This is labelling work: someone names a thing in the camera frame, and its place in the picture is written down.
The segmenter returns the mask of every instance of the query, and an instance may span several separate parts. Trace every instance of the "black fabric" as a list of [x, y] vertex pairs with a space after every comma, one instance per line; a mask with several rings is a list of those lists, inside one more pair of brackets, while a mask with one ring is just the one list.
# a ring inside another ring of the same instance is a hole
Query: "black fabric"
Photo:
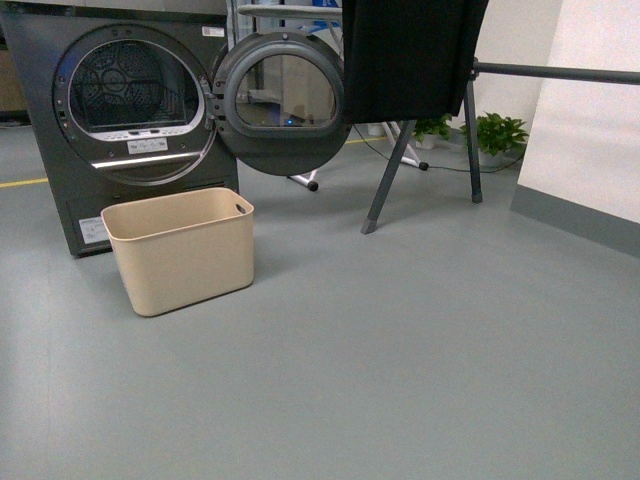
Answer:
[[343, 0], [345, 116], [458, 115], [489, 0]]

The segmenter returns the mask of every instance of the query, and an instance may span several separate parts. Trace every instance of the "cable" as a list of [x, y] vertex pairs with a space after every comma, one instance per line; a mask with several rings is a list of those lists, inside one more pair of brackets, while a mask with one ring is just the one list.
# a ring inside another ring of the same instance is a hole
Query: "cable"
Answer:
[[[364, 142], [364, 144], [367, 147], [369, 147], [371, 150], [376, 152], [378, 155], [380, 155], [382, 158], [386, 159], [387, 161], [390, 160], [389, 157], [387, 157], [385, 154], [383, 154], [382, 152], [380, 152], [379, 150], [374, 148], [367, 141], [367, 139], [364, 138], [362, 133], [360, 133], [360, 130], [358, 130], [357, 125], [354, 125], [353, 128], [355, 129], [356, 132], [358, 132], [358, 135], [360, 135], [360, 138], [362, 139], [362, 141]], [[508, 163], [507, 165], [504, 165], [504, 166], [502, 166], [500, 168], [497, 168], [495, 170], [480, 170], [480, 173], [498, 173], [498, 172], [501, 172], [502, 170], [506, 170], [507, 168], [510, 168], [510, 167], [514, 166], [516, 163], [518, 163], [519, 161], [521, 161], [524, 158], [524, 153], [525, 152], [522, 152], [522, 154], [518, 158], [516, 158], [513, 162]], [[448, 170], [450, 172], [471, 173], [471, 170], [463, 169], [463, 168], [452, 168], [452, 167], [443, 167], [443, 166], [439, 166], [439, 165], [429, 165], [429, 169], [431, 169], [431, 168], [434, 168], [434, 169], [437, 169], [437, 170]]]

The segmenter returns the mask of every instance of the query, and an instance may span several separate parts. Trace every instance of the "washing machine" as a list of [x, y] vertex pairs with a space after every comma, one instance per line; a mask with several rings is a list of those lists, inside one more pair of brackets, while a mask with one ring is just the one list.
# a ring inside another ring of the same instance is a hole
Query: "washing machine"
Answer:
[[225, 0], [207, 13], [87, 3], [0, 3], [72, 255], [110, 249], [100, 212], [114, 203], [237, 191], [237, 158], [290, 176], [344, 144], [342, 62], [317, 37], [278, 29], [229, 51]]

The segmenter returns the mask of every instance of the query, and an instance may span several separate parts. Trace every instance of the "laundry basket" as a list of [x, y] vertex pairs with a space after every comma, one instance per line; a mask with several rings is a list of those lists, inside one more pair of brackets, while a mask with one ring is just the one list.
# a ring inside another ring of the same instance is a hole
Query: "laundry basket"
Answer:
[[154, 316], [253, 282], [253, 206], [226, 188], [102, 211], [136, 313]]

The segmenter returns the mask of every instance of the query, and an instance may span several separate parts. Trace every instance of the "sticker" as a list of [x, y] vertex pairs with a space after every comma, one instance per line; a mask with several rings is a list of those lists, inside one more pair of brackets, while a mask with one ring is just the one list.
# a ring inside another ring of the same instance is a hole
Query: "sticker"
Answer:
[[83, 218], [80, 220], [80, 230], [82, 238], [87, 245], [90, 243], [104, 242], [109, 240], [109, 234], [100, 217]]
[[151, 138], [149, 140], [131, 140], [127, 142], [129, 147], [129, 153], [134, 155], [136, 153], [151, 153], [151, 152], [164, 152], [169, 150], [169, 144], [166, 138]]
[[224, 38], [224, 28], [222, 27], [202, 27], [202, 36], [203, 37], [218, 37]]

